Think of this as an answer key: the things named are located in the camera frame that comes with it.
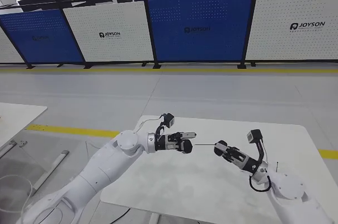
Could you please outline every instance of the pegboard panel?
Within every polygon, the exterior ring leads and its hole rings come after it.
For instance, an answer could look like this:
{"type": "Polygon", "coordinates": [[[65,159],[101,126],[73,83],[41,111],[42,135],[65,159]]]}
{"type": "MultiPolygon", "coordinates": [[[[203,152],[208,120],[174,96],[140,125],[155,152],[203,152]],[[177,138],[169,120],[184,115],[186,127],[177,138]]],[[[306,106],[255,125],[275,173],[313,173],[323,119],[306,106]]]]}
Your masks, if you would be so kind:
{"type": "Polygon", "coordinates": [[[338,59],[338,0],[257,0],[246,59],[338,59]]]}
{"type": "Polygon", "coordinates": [[[82,62],[59,10],[12,13],[0,18],[29,63],[82,62]]]}
{"type": "Polygon", "coordinates": [[[153,60],[144,2],[66,8],[88,62],[153,60]]]}
{"type": "Polygon", "coordinates": [[[0,27],[0,63],[23,63],[21,56],[0,27]]]}
{"type": "Polygon", "coordinates": [[[158,60],[240,60],[251,0],[149,1],[158,60]]]}

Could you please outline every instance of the yellow floor stripe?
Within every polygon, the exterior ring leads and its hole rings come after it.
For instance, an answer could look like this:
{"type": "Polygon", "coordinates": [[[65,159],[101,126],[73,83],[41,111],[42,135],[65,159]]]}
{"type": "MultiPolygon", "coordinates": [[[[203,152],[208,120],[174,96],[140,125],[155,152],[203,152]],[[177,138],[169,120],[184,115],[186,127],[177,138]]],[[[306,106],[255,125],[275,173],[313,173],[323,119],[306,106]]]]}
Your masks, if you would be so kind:
{"type": "Polygon", "coordinates": [[[235,69],[235,68],[34,68],[0,69],[0,72],[214,72],[214,73],[338,73],[338,69],[235,69]]]}
{"type": "MultiPolygon", "coordinates": [[[[83,136],[95,136],[95,137],[108,137],[114,138],[119,132],[114,130],[95,130],[85,128],[71,128],[71,127],[58,127],[49,125],[32,124],[26,128],[26,130],[37,130],[41,132],[54,132],[65,134],[79,134],[83,136]]],[[[318,150],[322,158],[330,158],[338,160],[338,151],[335,150],[318,150]]]]}
{"type": "Polygon", "coordinates": [[[38,130],[40,132],[54,132],[65,134],[79,134],[83,136],[96,136],[96,137],[116,137],[119,132],[113,130],[95,130],[84,128],[70,128],[70,127],[58,127],[49,125],[32,124],[26,128],[26,130],[38,130]]]}
{"type": "Polygon", "coordinates": [[[322,158],[331,158],[333,160],[338,160],[338,151],[335,150],[319,150],[322,158]]]}

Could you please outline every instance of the logo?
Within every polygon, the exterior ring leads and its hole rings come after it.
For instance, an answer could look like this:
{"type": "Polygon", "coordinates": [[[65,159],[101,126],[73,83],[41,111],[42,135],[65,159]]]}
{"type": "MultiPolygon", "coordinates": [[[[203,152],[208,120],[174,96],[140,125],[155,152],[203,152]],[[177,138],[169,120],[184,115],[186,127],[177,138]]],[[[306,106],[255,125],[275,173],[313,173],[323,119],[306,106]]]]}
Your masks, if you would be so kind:
{"type": "Polygon", "coordinates": [[[189,34],[191,32],[204,32],[204,31],[209,31],[209,27],[185,27],[184,28],[184,33],[189,34]]]}
{"type": "Polygon", "coordinates": [[[298,31],[319,31],[321,30],[324,25],[326,24],[326,22],[303,22],[300,25],[298,25],[299,23],[294,22],[291,24],[290,30],[293,30],[291,32],[297,32],[295,30],[298,31]]]}
{"type": "Polygon", "coordinates": [[[40,40],[49,40],[50,37],[48,36],[32,36],[32,39],[35,41],[40,41],[40,40]]]}
{"type": "Polygon", "coordinates": [[[100,37],[109,39],[120,38],[120,32],[100,32],[100,37]]]}
{"type": "Polygon", "coordinates": [[[298,27],[298,23],[295,22],[295,23],[291,24],[290,30],[296,30],[297,27],[298,27]]]}

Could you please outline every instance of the table leg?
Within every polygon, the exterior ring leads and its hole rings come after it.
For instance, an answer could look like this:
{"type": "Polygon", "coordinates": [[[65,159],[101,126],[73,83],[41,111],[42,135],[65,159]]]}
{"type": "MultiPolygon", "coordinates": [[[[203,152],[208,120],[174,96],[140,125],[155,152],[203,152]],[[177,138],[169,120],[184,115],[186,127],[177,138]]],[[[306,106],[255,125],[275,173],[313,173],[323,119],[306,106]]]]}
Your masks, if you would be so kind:
{"type": "Polygon", "coordinates": [[[0,150],[0,158],[6,154],[6,152],[8,152],[10,149],[12,149],[15,145],[17,145],[17,143],[12,140],[10,141],[9,144],[7,144],[6,146],[4,146],[1,150],[0,150]]]}
{"type": "Polygon", "coordinates": [[[160,214],[152,213],[151,219],[149,220],[149,224],[158,224],[160,218],[160,214]]]}
{"type": "Polygon", "coordinates": [[[31,196],[33,196],[37,192],[37,190],[43,185],[46,179],[52,174],[52,172],[62,162],[62,160],[66,157],[67,154],[69,154],[69,151],[67,150],[62,151],[62,153],[52,163],[51,169],[48,172],[42,174],[42,176],[38,179],[38,181],[32,186],[31,196]]]}

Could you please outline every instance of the table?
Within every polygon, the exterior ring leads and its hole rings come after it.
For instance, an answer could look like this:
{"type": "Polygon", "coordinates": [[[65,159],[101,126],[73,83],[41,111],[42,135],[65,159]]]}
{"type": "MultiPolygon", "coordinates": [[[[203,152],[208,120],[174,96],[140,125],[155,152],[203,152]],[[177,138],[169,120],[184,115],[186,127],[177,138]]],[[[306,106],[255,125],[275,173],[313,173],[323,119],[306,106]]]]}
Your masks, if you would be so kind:
{"type": "MultiPolygon", "coordinates": [[[[157,116],[143,116],[138,124],[150,118],[157,116]]],[[[158,125],[159,121],[146,122],[140,132],[155,132],[158,125]]],[[[338,187],[303,126],[175,118],[166,133],[195,131],[193,144],[215,144],[222,139],[258,158],[256,146],[246,138],[252,129],[261,130],[269,162],[279,161],[279,170],[290,167],[299,175],[338,224],[338,187]]],[[[248,175],[217,157],[213,146],[194,146],[188,155],[144,153],[102,191],[101,201],[217,224],[281,223],[267,195],[253,191],[248,175]]]]}
{"type": "Polygon", "coordinates": [[[46,110],[46,106],[0,102],[0,157],[12,148],[11,139],[46,110]]]}

